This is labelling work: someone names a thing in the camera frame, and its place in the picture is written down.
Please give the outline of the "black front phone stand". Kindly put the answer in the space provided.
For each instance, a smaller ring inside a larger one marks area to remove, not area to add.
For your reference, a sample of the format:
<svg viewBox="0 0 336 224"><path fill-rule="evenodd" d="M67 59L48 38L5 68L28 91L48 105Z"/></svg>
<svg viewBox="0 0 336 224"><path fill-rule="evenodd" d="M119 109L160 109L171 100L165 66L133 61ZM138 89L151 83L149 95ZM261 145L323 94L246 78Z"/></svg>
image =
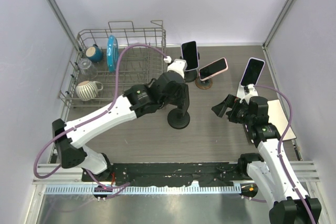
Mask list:
<svg viewBox="0 0 336 224"><path fill-rule="evenodd" d="M178 106L172 109L167 116L168 124L177 130L186 128L190 123L190 115L188 113L189 105Z"/></svg>

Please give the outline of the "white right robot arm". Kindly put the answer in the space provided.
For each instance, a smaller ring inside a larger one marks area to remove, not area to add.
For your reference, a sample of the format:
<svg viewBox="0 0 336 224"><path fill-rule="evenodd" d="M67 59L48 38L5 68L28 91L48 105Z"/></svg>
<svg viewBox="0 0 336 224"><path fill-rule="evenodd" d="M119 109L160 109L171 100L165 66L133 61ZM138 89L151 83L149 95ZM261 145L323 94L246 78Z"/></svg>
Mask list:
<svg viewBox="0 0 336 224"><path fill-rule="evenodd" d="M237 173L256 183L268 204L270 223L318 223L321 204L309 196L290 165L280 134L269 123L268 100L255 95L240 99L229 94L212 111L247 127L258 152L241 155Z"/></svg>

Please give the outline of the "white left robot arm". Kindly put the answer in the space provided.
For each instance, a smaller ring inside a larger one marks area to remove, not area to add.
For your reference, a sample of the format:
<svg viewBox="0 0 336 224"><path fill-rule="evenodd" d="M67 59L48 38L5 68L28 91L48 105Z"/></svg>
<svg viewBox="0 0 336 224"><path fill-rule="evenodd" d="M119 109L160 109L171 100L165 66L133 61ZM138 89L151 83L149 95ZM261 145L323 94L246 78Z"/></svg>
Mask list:
<svg viewBox="0 0 336 224"><path fill-rule="evenodd" d="M64 169L80 167L98 180L105 182L112 174L112 165L106 154L97 153L86 144L99 134L127 121L155 113L167 105L173 105L167 116L174 129L184 129L190 122L187 112L189 91L183 77L169 71L152 79L148 84L136 84L112 103L77 120L53 122L55 146Z"/></svg>

